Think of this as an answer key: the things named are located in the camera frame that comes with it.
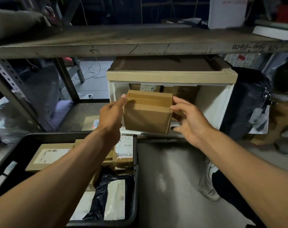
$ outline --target white sneaker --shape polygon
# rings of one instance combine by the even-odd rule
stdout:
[[[205,172],[199,181],[199,191],[207,199],[214,202],[220,199],[211,182],[211,176],[218,168],[208,159],[205,160]]]

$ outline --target hand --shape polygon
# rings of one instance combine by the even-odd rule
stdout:
[[[172,127],[172,130],[180,132],[190,144],[199,148],[203,138],[214,128],[195,105],[175,96],[173,101],[176,105],[172,105],[170,108],[173,111],[182,111],[184,116],[173,113],[173,118],[181,122],[182,125]]]
[[[123,94],[118,101],[105,105],[100,110],[100,123],[95,131],[103,131],[106,142],[113,147],[120,140],[120,128],[123,116],[123,106],[126,104],[126,94]]]

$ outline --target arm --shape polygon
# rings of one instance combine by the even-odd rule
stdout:
[[[64,227],[95,171],[120,139],[126,96],[104,106],[84,141],[0,197],[0,227]]]
[[[288,227],[288,172],[248,152],[214,129],[191,103],[174,97],[174,115],[182,125],[173,130],[199,148],[231,181],[267,227]]]

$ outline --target pant leg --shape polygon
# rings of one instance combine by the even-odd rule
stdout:
[[[238,190],[220,170],[213,173],[211,181],[216,192],[221,198],[225,199],[228,203],[236,207],[236,209],[240,211],[246,218],[252,220],[252,222],[255,223],[257,227],[266,228],[264,223],[248,205]]]

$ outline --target white plastic storage box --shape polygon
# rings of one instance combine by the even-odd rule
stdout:
[[[199,86],[194,103],[209,123],[219,129],[237,80],[237,73],[219,56],[132,56],[117,57],[107,71],[110,102],[128,92],[129,83],[162,86]],[[177,126],[172,120],[171,126]],[[121,133],[155,136],[126,130],[122,119]],[[170,131],[168,137],[183,137]]]

